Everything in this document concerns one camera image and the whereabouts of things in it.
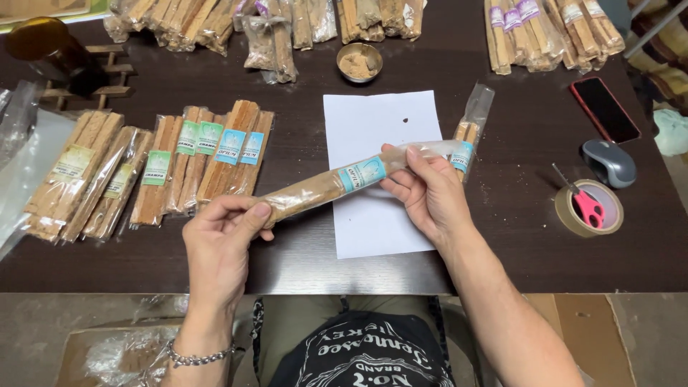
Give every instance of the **brown powder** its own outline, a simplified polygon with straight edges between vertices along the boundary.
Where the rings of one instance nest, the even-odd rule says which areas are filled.
[[[360,79],[370,78],[378,72],[375,63],[362,54],[345,55],[339,62],[339,68],[346,75]]]

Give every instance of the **silver chain bracelet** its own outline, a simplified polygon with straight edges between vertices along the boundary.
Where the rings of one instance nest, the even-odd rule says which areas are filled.
[[[167,343],[166,351],[167,355],[174,362],[174,368],[177,368],[179,366],[200,366],[202,364],[212,363],[217,360],[224,359],[229,354],[233,353],[235,350],[234,343],[232,343],[232,345],[229,348],[222,352],[215,353],[214,355],[203,357],[196,357],[195,355],[191,355],[189,357],[186,357],[176,353],[174,349],[172,349],[172,345],[174,345],[174,339],[170,340],[170,342]]]

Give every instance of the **pink scissor handle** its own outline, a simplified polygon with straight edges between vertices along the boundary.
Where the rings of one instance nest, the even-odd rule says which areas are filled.
[[[585,224],[595,229],[601,229],[602,222],[604,221],[604,208],[602,205],[582,189],[581,193],[574,195],[573,198],[581,209]]]

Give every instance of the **blue label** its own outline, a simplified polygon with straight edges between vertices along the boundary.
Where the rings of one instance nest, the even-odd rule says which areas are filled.
[[[347,193],[371,185],[387,176],[385,165],[378,156],[342,168],[337,174]]]
[[[469,161],[471,161],[471,154],[473,153],[473,144],[463,141],[461,144],[461,150],[451,155],[449,162],[456,169],[461,169],[466,173],[466,168],[469,166]]]
[[[241,154],[241,162],[246,164],[258,165],[258,156],[260,156],[260,148],[263,146],[262,133],[253,132],[248,137],[244,152]]]
[[[241,152],[241,146],[244,144],[246,132],[241,132],[234,129],[225,129],[222,132],[220,143],[215,152],[215,159],[223,163],[236,165]]]

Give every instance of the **scissors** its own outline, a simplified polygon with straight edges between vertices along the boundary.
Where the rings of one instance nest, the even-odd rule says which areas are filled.
[[[563,175],[563,173],[559,171],[559,168],[557,168],[556,164],[552,163],[552,166],[555,168],[557,173],[561,176],[563,181],[566,182],[566,185],[571,190],[573,198],[574,200],[576,200],[576,203],[578,204],[578,208],[581,209],[581,213],[583,214],[583,221],[585,222],[585,224],[594,229],[601,229],[602,221],[604,220],[604,208],[602,207],[602,205],[597,200],[595,200],[588,192],[582,191],[578,187],[576,187],[575,184],[570,183],[568,179]]]

